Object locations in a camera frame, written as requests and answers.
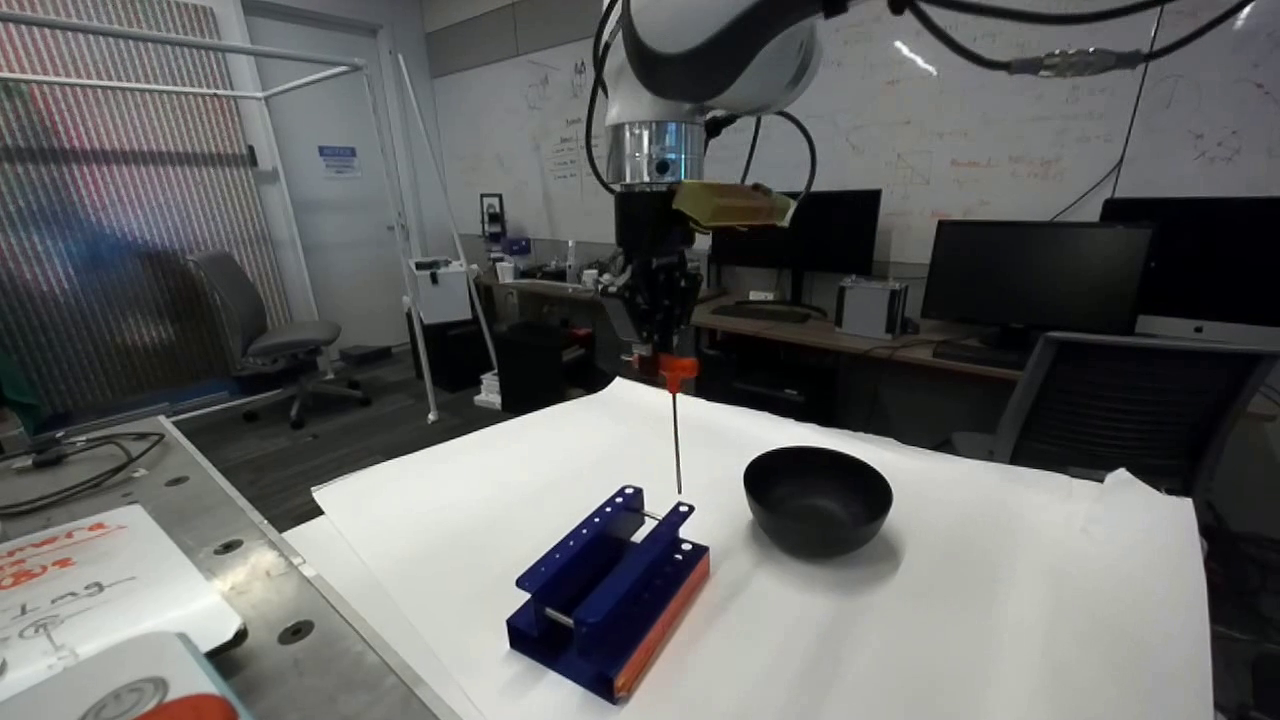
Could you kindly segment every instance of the black bowl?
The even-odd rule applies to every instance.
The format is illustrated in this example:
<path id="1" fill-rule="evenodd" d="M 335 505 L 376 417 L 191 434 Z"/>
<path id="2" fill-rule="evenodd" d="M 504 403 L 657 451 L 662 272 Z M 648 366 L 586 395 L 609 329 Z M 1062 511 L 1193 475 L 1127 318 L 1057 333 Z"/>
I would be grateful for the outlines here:
<path id="1" fill-rule="evenodd" d="M 826 449 L 765 451 L 744 485 L 765 535 L 803 559 L 862 550 L 893 507 L 893 490 L 871 463 Z"/>

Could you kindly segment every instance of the white tablecloth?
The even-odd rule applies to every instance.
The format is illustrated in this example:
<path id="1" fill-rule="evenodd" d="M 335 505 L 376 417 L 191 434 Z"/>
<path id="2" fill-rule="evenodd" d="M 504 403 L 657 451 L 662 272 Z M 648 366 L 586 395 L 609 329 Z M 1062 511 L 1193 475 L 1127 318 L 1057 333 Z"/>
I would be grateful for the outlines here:
<path id="1" fill-rule="evenodd" d="M 666 395 L 609 394 L 325 485 L 296 545 L 461 718 L 1208 720 L 1193 505 L 681 400 L 713 586 L 633 705 L 506 651 L 515 575 L 620 485 L 666 511 Z M 781 444 L 874 463 L 897 507 L 834 565 L 781 556 L 738 471 Z"/>

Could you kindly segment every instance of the black monitor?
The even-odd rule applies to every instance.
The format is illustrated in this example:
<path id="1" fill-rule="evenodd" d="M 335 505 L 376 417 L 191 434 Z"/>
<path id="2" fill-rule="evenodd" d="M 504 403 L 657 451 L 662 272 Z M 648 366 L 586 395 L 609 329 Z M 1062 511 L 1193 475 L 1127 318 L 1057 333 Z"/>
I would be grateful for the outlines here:
<path id="1" fill-rule="evenodd" d="M 1147 226 L 1141 333 L 1280 340 L 1280 201 L 1114 197 L 1102 226 Z"/>
<path id="2" fill-rule="evenodd" d="M 994 333 L 1130 333 L 1147 228 L 942 220 L 924 318 Z"/>
<path id="3" fill-rule="evenodd" d="M 803 272 L 871 278 L 878 193 L 806 193 L 789 228 L 716 231 L 713 266 L 782 270 L 801 306 Z"/>

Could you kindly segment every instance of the blue plastic holder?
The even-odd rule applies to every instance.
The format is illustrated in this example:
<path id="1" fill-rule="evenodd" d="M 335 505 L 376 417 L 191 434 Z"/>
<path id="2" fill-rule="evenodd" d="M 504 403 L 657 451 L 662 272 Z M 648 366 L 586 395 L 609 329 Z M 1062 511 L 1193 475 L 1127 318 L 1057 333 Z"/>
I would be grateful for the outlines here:
<path id="1" fill-rule="evenodd" d="M 676 505 L 638 545 L 644 490 L 627 485 L 545 551 L 506 616 L 515 651 L 623 705 L 713 573 L 705 545 L 681 539 L 692 505 Z"/>

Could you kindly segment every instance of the office chair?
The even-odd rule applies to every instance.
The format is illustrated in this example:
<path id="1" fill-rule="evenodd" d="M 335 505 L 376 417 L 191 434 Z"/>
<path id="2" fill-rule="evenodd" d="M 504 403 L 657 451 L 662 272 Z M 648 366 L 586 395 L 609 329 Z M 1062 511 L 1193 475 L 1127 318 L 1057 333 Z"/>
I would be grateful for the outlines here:
<path id="1" fill-rule="evenodd" d="M 266 329 L 266 308 L 255 285 L 226 252 L 183 257 L 208 318 L 225 340 L 234 380 L 300 372 L 289 403 L 289 424 L 305 427 L 316 395 L 341 395 L 367 403 L 367 394 L 343 368 L 318 368 L 325 352 L 335 349 L 335 326 L 279 326 Z"/>
<path id="2" fill-rule="evenodd" d="M 957 449 L 1094 482 L 1127 467 L 1159 494 L 1208 497 L 1220 449 L 1270 366 L 1276 349 L 1050 333 L 994 434 L 960 434 Z"/>

